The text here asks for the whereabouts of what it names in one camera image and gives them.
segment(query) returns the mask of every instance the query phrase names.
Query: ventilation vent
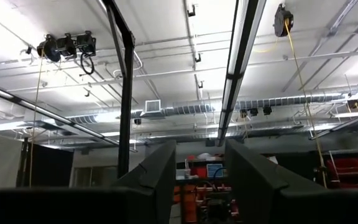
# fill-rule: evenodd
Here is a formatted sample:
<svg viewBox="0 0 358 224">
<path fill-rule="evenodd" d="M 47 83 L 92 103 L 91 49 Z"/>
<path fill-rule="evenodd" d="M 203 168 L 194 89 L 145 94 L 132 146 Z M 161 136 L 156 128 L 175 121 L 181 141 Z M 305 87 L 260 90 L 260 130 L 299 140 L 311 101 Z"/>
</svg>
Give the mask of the ventilation vent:
<svg viewBox="0 0 358 224">
<path fill-rule="evenodd" d="M 145 113 L 160 113 L 161 101 L 160 100 L 146 100 Z"/>
</svg>

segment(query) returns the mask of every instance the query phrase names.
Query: black curtain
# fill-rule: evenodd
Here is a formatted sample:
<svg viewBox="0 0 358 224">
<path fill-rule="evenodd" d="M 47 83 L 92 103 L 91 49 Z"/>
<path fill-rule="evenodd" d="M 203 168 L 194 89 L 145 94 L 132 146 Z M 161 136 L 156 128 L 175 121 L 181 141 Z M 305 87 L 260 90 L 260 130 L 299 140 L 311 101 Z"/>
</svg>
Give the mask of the black curtain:
<svg viewBox="0 0 358 224">
<path fill-rule="evenodd" d="M 317 152 L 283 153 L 275 155 L 280 166 L 304 177 L 313 180 L 313 169 L 320 166 Z"/>
<path fill-rule="evenodd" d="M 30 182 L 31 144 L 24 143 L 17 186 L 28 187 Z M 32 187 L 68 187 L 73 152 L 51 149 L 34 144 L 32 156 Z"/>
</svg>

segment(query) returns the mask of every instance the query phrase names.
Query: black panel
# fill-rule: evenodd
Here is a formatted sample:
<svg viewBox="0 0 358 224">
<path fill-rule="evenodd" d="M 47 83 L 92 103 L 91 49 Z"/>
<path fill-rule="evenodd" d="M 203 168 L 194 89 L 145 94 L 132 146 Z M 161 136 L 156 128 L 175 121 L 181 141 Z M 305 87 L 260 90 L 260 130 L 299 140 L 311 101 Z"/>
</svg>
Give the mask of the black panel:
<svg viewBox="0 0 358 224">
<path fill-rule="evenodd" d="M 225 158 L 244 223 L 358 223 L 358 190 L 327 190 L 231 139 Z"/>
<path fill-rule="evenodd" d="M 164 144 L 108 189 L 0 190 L 0 223 L 169 223 L 175 149 Z"/>
<path fill-rule="evenodd" d="M 24 187 L 29 186 L 31 144 L 28 149 Z M 68 187 L 73 165 L 73 152 L 34 144 L 32 165 L 32 187 Z"/>
</svg>

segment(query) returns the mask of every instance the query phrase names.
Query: black cable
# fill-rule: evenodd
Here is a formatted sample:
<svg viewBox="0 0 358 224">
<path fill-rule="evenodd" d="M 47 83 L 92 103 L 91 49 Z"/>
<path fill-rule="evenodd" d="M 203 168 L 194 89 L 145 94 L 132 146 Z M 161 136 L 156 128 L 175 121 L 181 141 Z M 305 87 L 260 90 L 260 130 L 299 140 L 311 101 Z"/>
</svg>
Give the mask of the black cable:
<svg viewBox="0 0 358 224">
<path fill-rule="evenodd" d="M 88 58 L 90 61 L 91 61 L 91 71 L 88 72 L 85 67 L 84 67 L 84 58 Z M 87 75 L 92 75 L 93 72 L 94 72 L 94 64 L 93 64 L 93 61 L 92 61 L 92 58 L 90 55 L 88 55 L 87 53 L 85 52 L 82 52 L 81 54 L 81 58 L 80 58 L 80 63 L 81 63 L 81 68 L 82 70 L 87 74 Z"/>
<path fill-rule="evenodd" d="M 218 173 L 219 170 L 223 170 L 223 169 L 226 169 L 226 167 L 220 167 L 220 168 L 216 169 L 213 179 L 212 179 L 212 183 L 215 184 L 216 174 Z"/>
</svg>

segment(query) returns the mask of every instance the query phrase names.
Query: black metal pole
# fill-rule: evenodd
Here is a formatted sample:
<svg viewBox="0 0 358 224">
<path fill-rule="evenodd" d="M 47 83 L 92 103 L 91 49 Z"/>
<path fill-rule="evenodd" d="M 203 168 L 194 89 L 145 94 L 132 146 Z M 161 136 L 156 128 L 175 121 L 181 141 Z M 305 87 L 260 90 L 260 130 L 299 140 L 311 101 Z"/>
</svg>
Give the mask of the black metal pole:
<svg viewBox="0 0 358 224">
<path fill-rule="evenodd" d="M 118 148 L 118 166 L 117 176 L 121 178 L 129 170 L 129 139 L 131 137 L 131 104 L 132 104 L 132 76 L 134 65 L 135 37 L 129 30 L 117 4 L 114 0 L 103 0 L 106 6 L 107 15 L 110 23 L 110 29 L 114 45 L 116 46 L 119 66 L 122 73 L 122 100 L 121 100 L 121 118 L 119 127 L 119 148 Z M 119 33 L 121 32 L 124 43 L 124 56 L 122 56 L 122 46 Z"/>
<path fill-rule="evenodd" d="M 27 160 L 27 151 L 29 147 L 29 138 L 24 138 L 24 142 L 22 143 L 22 150 L 20 153 L 20 161 L 19 161 L 19 169 L 17 171 L 16 177 L 16 187 L 23 187 L 24 186 L 24 179 L 25 179 L 25 166 Z"/>
<path fill-rule="evenodd" d="M 129 140 L 131 138 L 131 104 L 132 104 L 132 76 L 134 64 L 134 44 L 125 47 L 125 65 L 127 73 L 123 75 L 121 119 L 119 126 L 118 149 L 118 178 L 128 173 L 129 170 Z"/>
</svg>

